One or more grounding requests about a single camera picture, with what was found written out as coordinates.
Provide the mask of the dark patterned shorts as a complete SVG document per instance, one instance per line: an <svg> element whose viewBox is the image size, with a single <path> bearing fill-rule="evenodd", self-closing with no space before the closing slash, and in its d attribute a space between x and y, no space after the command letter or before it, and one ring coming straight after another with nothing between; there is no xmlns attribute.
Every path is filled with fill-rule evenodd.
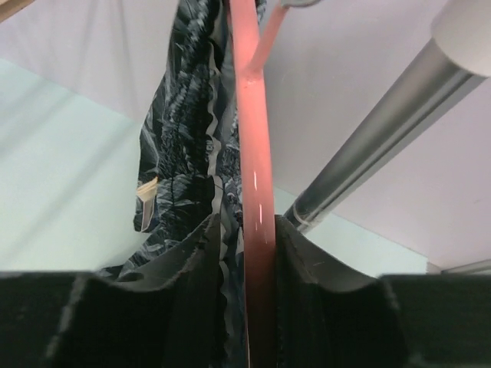
<svg viewBox="0 0 491 368"><path fill-rule="evenodd" d="M165 74L140 131L139 184L157 181L147 240L115 280L179 245L208 215L220 217L218 332L212 367L248 364L243 288L239 122L226 1L178 4Z"/></svg>

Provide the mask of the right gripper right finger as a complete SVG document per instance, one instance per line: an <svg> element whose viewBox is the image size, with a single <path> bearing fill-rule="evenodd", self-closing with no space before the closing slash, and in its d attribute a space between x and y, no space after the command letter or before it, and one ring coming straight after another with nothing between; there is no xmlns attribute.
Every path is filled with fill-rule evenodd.
<svg viewBox="0 0 491 368"><path fill-rule="evenodd" d="M381 281L275 218L280 367L404 367L409 356Z"/></svg>

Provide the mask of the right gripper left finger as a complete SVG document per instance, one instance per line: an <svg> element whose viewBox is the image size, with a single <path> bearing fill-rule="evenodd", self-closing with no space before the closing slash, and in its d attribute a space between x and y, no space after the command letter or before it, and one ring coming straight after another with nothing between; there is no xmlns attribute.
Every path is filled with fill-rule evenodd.
<svg viewBox="0 0 491 368"><path fill-rule="evenodd" d="M74 278L46 367L208 367L219 293L219 216L118 282Z"/></svg>

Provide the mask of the pink hanger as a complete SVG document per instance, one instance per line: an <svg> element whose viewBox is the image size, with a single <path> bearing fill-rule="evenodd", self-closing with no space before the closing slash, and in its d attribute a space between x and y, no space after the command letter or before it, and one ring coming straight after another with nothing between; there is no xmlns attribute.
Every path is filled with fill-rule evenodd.
<svg viewBox="0 0 491 368"><path fill-rule="evenodd" d="M254 1L236 0L229 6L239 117L249 366L275 367L275 206L263 69L285 9L260 31Z"/></svg>

